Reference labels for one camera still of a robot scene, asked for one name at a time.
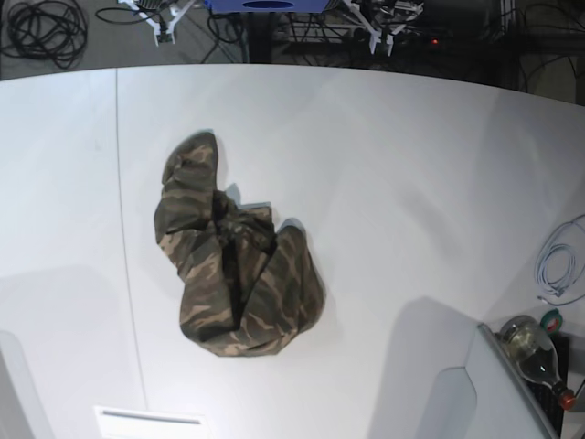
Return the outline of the camouflage t-shirt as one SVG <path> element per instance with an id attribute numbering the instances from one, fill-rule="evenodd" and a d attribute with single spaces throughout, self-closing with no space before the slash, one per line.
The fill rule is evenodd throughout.
<path id="1" fill-rule="evenodd" d="M 216 136 L 197 133 L 162 175 L 154 231 L 184 285 L 179 327 L 218 357 L 276 355 L 315 326 L 325 290 L 305 232 L 219 190 L 218 160 Z"/>

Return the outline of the black power strip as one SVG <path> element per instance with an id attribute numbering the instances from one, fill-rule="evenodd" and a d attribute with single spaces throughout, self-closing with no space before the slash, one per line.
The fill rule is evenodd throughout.
<path id="1" fill-rule="evenodd" d="M 386 51 L 401 48 L 437 48 L 442 41 L 452 37 L 446 28 L 415 27 L 400 25 L 389 32 L 382 32 L 378 45 Z"/>

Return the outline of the clear plastic bottle red cap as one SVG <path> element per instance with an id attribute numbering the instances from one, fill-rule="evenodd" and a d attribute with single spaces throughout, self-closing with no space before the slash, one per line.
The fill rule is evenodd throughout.
<path id="1" fill-rule="evenodd" d="M 500 329 L 499 340 L 518 373 L 530 382 L 545 385 L 564 410 L 577 398 L 558 373 L 558 353 L 548 333 L 532 316 L 515 316 Z"/>

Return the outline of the green tape roll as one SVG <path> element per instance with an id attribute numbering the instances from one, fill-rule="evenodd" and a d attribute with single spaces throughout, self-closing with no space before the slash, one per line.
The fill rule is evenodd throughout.
<path id="1" fill-rule="evenodd" d="M 557 334 L 563 326 L 563 316 L 557 308 L 547 311 L 540 319 L 540 326 L 549 334 Z"/>

